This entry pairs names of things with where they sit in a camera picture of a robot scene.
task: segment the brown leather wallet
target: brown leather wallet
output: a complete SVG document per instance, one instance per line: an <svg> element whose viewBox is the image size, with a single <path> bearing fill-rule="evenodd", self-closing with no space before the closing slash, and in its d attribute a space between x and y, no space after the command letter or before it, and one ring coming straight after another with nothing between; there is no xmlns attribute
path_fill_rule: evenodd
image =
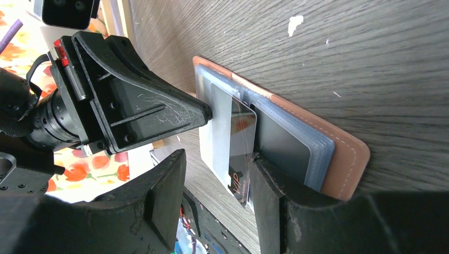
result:
<svg viewBox="0 0 449 254"><path fill-rule="evenodd" d="M335 150L321 192L345 201L352 197L357 184L360 182L366 164L370 159L370 150L363 141L307 110L256 86L234 72L209 60L201 57L194 57L193 65L206 66L238 82L242 86L265 96L279 107L301 119L304 123L333 139L335 142Z"/></svg>

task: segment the tabletop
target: tabletop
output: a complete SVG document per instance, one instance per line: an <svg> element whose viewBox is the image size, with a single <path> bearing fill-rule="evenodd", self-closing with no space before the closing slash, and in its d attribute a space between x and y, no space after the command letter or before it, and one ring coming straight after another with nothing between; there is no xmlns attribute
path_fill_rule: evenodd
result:
<svg viewBox="0 0 449 254"><path fill-rule="evenodd" d="M139 54L172 85L194 93L192 57L202 56L364 141L371 160L357 192L449 189L446 1L131 5ZM290 22L296 30L289 33ZM201 161L197 135L179 135L188 159L185 185L258 253L254 215Z"/></svg>

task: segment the floral tablecloth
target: floral tablecloth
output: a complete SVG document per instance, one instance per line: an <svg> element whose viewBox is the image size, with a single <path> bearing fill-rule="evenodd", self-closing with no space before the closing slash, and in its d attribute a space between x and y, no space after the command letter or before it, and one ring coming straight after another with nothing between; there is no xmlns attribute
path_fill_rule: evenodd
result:
<svg viewBox="0 0 449 254"><path fill-rule="evenodd" d="M19 16L17 0L0 1L0 37L2 37ZM91 20L89 30L107 37L101 10L98 19ZM23 78L34 60L48 51L44 43L37 43L32 37L31 28L22 27L5 51L0 55L0 67ZM33 76L33 82L43 90L42 96L48 96L56 89L50 73L50 66L43 64ZM119 184L129 181L127 153L108 156L101 152L89 158L83 158L81 151L63 149L55 152L55 164L66 168L61 176L53 176L49 181L48 191L64 189L90 188Z"/></svg>

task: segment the white scratch mark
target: white scratch mark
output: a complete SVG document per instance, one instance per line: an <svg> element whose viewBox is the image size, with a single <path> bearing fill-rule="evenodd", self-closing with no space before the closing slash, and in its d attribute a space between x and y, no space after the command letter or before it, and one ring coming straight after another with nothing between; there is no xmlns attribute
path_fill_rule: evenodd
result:
<svg viewBox="0 0 449 254"><path fill-rule="evenodd" d="M304 22L304 16L294 16L290 18L289 22L289 37L293 36L293 32L296 30L296 27Z"/></svg>

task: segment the open wallet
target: open wallet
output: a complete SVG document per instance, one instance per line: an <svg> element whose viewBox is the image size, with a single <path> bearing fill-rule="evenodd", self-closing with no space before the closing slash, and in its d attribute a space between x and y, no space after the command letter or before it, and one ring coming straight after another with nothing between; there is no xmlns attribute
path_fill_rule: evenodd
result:
<svg viewBox="0 0 449 254"><path fill-rule="evenodd" d="M321 191L323 194L344 201L352 197L370 158L370 150L363 141L211 61L201 57L194 57L193 64L196 73L197 98L210 104L212 111L214 111L214 103L217 101L212 102L211 97L212 95L216 96L217 93L213 91L207 92L205 90L211 89L210 87L214 88L214 86L221 87L221 90L231 96L232 100L242 101L243 104L250 108L249 110L254 111L257 119L257 128L254 133L255 150L264 150L266 148L265 156L273 164L283 171L292 171L292 168L293 171L297 169L298 173L286 173L288 175L296 174L291 175L291 177L302 179L305 185L316 191ZM210 140L218 136L215 134L212 138L210 136L210 130L207 130L211 128L216 117L215 113L212 113L214 118L210 125L208 124L209 127L207 125L201 127L203 129L200 128L200 149L203 151L208 150L208 153L210 153L210 146L207 147L207 145L204 145L201 139L202 132L204 133L205 131L208 131L208 133L206 135L203 134L203 139L205 139L204 136L207 136L209 142L212 142ZM278 123L282 128L270 128L270 126L276 126L275 124L271 125L273 121ZM232 121L225 122L229 122L229 129L232 129ZM284 142L283 146L285 147L278 146L272 148L276 140L295 140L289 138L289 135L293 135L298 142ZM221 141L227 144L225 146L227 149L230 148L227 140ZM290 157L285 158L288 156L288 154L286 155L288 151L292 152L292 154ZM223 176L222 174L219 177L210 154L207 156L203 155L202 152L202 159L222 181L223 185L229 189L232 189L231 186L241 186L241 180L235 183L235 177L233 177L236 176L235 170L230 170L229 172L225 170L229 173L229 176ZM282 162L285 161L288 161L290 165L294 166L282 165ZM225 164L225 167L232 169L231 164L228 162L228 164Z"/></svg>

